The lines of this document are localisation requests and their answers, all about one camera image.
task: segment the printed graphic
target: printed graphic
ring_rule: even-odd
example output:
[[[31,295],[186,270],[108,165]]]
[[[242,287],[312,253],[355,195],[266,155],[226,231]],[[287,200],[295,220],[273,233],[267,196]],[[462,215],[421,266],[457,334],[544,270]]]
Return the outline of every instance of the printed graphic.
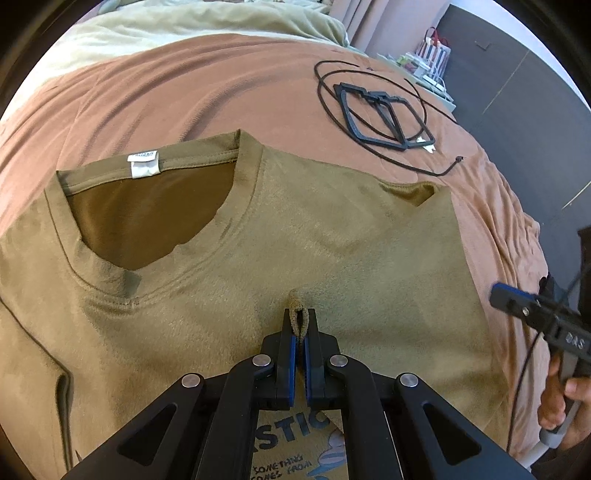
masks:
[[[306,476],[314,477],[314,480],[329,480],[325,476],[317,476],[334,470],[347,463],[345,452],[345,437],[340,430],[330,434],[329,447],[318,457],[318,467],[311,470]]]
[[[330,425],[330,420],[321,411],[311,411],[306,415],[304,412],[296,413],[274,422],[273,425],[261,425],[256,429],[254,451],[270,450],[279,445],[282,438],[286,442],[293,442],[296,436],[305,437],[310,434],[310,427],[315,430],[322,430]]]
[[[284,475],[301,472],[311,466],[312,462],[298,454],[269,465],[253,465],[251,480],[277,480]]]

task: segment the clothing tag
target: clothing tag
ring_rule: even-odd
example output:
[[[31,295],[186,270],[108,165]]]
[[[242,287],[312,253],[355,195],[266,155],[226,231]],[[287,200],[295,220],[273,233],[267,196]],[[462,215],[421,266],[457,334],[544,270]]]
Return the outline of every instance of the clothing tag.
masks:
[[[151,177],[160,173],[158,150],[129,155],[127,161],[131,163],[131,177],[133,179]]]

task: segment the neckline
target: neckline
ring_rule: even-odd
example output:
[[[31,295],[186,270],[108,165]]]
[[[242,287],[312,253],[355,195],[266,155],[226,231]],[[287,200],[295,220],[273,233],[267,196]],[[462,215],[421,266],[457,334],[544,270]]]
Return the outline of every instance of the neckline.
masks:
[[[113,301],[129,303],[130,300],[158,296],[171,284],[195,272],[241,230],[255,195],[263,149],[262,144],[241,130],[159,148],[161,171],[235,161],[234,180],[226,200],[197,235],[135,271],[113,265],[85,245],[66,199],[66,194],[131,178],[127,155],[99,160],[76,170],[56,172],[44,194],[61,250],[75,279],[82,280],[87,289],[107,295]]]

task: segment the white label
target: white label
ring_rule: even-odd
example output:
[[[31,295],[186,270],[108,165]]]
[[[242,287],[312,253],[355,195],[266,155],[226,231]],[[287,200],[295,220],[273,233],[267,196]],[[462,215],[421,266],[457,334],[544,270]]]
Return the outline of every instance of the white label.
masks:
[[[427,140],[425,140],[423,137],[418,137],[417,138],[417,142],[426,142]],[[423,147],[425,150],[427,150],[429,153],[433,153],[435,152],[435,145],[427,145],[426,147]]]
[[[133,179],[151,177],[160,173],[158,150],[129,155],[127,161],[131,163],[131,177]]]
[[[127,157],[127,161],[153,161],[158,160],[158,150],[151,152],[134,153]]]

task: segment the cable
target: cable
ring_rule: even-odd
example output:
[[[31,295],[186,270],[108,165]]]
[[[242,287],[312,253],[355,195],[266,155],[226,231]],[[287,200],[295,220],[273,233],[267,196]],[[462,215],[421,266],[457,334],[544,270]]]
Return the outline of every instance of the cable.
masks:
[[[351,63],[348,61],[343,61],[343,60],[321,60],[318,63],[316,63],[316,65],[314,65],[314,73],[316,74],[316,78],[318,78],[320,80],[320,74],[318,73],[318,67],[322,64],[325,63],[342,63],[345,65],[349,65],[351,67],[357,67],[357,68],[361,68],[359,65],[356,65],[355,63]],[[334,73],[360,73],[362,75],[370,75],[372,77],[376,77],[379,78],[381,80],[384,80],[392,85],[394,85],[395,87],[400,88],[401,90],[405,91],[406,93],[408,93],[409,95],[415,97],[416,99],[420,100],[421,103],[424,103],[425,105],[430,106],[433,110],[435,110],[436,112],[442,114],[445,118],[447,118],[449,121],[453,122],[456,125],[459,125],[451,116],[449,116],[447,113],[445,113],[444,111],[442,111],[441,109],[439,109],[438,107],[436,107],[435,105],[433,105],[432,103],[428,102],[427,100],[423,99],[421,97],[421,95],[419,94],[418,90],[416,89],[416,87],[408,81],[408,79],[405,79],[406,82],[408,82],[413,89],[415,90],[416,93],[412,93],[410,90],[404,88],[402,85],[400,85],[399,83],[396,83],[393,80],[390,80],[387,77],[384,77],[382,75],[378,75],[377,73],[372,73],[372,72],[367,72],[366,70],[334,70]],[[336,95],[334,93],[332,93],[332,91],[327,88],[327,90],[331,93],[331,95],[333,96],[333,98],[336,100]]]
[[[444,175],[446,175],[447,173],[449,173],[451,171],[451,169],[453,167],[455,167],[458,163],[460,163],[463,160],[463,157],[458,156],[456,157],[456,159],[454,160],[454,162],[447,168],[445,169],[445,171],[440,172],[440,173],[436,173],[430,170],[424,170],[423,168],[418,168],[418,167],[413,167],[411,165],[408,164],[404,164],[402,162],[399,162],[397,160],[394,160],[391,157],[388,157],[386,155],[383,155],[382,153],[380,153],[379,151],[375,150],[372,147],[369,147],[368,145],[366,145],[364,142],[362,142],[360,139],[358,139],[356,136],[354,136],[351,132],[349,132],[349,130],[335,117],[335,115],[330,111],[329,106],[326,104],[326,101],[324,100],[324,97],[322,95],[322,89],[325,89],[326,91],[328,91],[330,93],[330,95],[332,96],[333,99],[338,101],[338,98],[336,96],[335,93],[333,93],[333,91],[328,87],[328,85],[326,84],[326,79],[328,77],[330,77],[331,75],[336,75],[338,73],[358,73],[358,74],[363,74],[363,75],[369,75],[375,78],[379,78],[382,79],[394,86],[396,86],[397,88],[402,89],[403,91],[407,92],[408,94],[410,94],[411,96],[417,98],[420,102],[421,102],[421,106],[423,107],[423,118],[424,118],[424,122],[426,124],[427,121],[427,109],[425,107],[425,105],[429,105],[430,107],[432,107],[433,109],[435,109],[437,112],[441,113],[442,115],[444,115],[446,118],[448,118],[449,120],[451,120],[454,124],[457,125],[457,122],[451,118],[448,114],[446,114],[445,112],[442,112],[439,108],[435,107],[434,105],[430,104],[429,102],[425,101],[420,94],[418,93],[417,89],[414,87],[414,85],[412,85],[412,87],[414,88],[414,90],[416,91],[416,93],[412,93],[410,90],[406,89],[405,87],[403,87],[402,85],[400,85],[399,83],[396,83],[393,80],[390,80],[387,77],[378,75],[376,73],[372,73],[372,72],[366,72],[366,71],[361,71],[361,70],[350,70],[350,69],[339,69],[339,70],[333,70],[332,72],[328,72],[324,75],[320,75],[318,68],[320,65],[325,64],[325,63],[342,63],[345,65],[350,65],[353,67],[357,67],[360,68],[358,65],[354,64],[354,63],[350,63],[348,61],[341,61],[341,60],[321,60],[318,63],[316,63],[314,65],[314,74],[316,75],[316,78],[318,79],[318,87],[316,89],[316,93],[318,95],[318,100],[320,101],[320,104],[322,105],[322,108],[324,109],[324,111],[326,112],[326,114],[330,117],[330,119],[352,140],[354,140],[354,142],[356,142],[358,145],[360,145],[361,147],[363,147],[365,150],[369,151],[370,153],[372,153],[373,155],[377,156],[378,158],[381,158],[382,160],[385,160],[387,162],[390,162],[398,167],[404,168],[406,170],[410,170],[413,171],[415,173],[421,173],[424,175],[428,175],[431,177],[443,177]],[[398,141],[398,139],[395,139],[393,137],[390,137],[389,135],[385,135],[383,132],[380,132],[379,130],[375,129],[372,125],[369,125],[365,120],[363,120],[355,111],[351,110],[351,108],[349,108],[349,111],[355,116],[355,118],[357,118],[358,120],[360,120],[364,125],[366,125],[367,127],[369,127],[374,133],[377,133],[379,135],[383,135],[386,138],[389,138],[391,140],[396,140]],[[422,130],[417,133],[415,136],[410,137],[410,139],[408,140],[413,140],[414,138],[418,137],[420,134],[422,133]]]
[[[538,342],[540,336],[542,335],[542,332],[547,330],[550,327],[550,325],[554,321],[555,315],[558,313],[558,311],[561,309],[561,307],[566,306],[564,303],[568,300],[569,295],[572,293],[575,286],[577,286],[577,284],[581,281],[581,279],[585,275],[587,275],[590,271],[591,271],[591,263],[585,265],[585,267],[581,269],[581,272],[579,272],[579,274],[574,278],[574,280],[570,283],[567,290],[564,292],[558,305],[556,306],[556,308],[552,312],[552,316],[546,321],[544,327],[538,333],[536,333],[536,335],[534,337],[534,341],[532,342],[529,350],[527,350],[527,354],[526,354],[525,360],[523,362],[523,367],[521,367],[521,372],[519,373],[519,379],[517,381],[517,388],[515,389],[515,397],[513,398],[513,406],[511,408],[511,421],[509,422],[509,437],[507,438],[507,449],[506,449],[507,453],[509,453],[509,450],[511,449],[511,442],[513,440],[513,429],[515,427],[515,416],[517,413],[517,399],[519,397],[519,392],[521,391],[521,386],[523,384],[523,379],[525,377],[525,370],[527,369],[527,366],[530,362],[531,356],[534,353],[535,345]]]

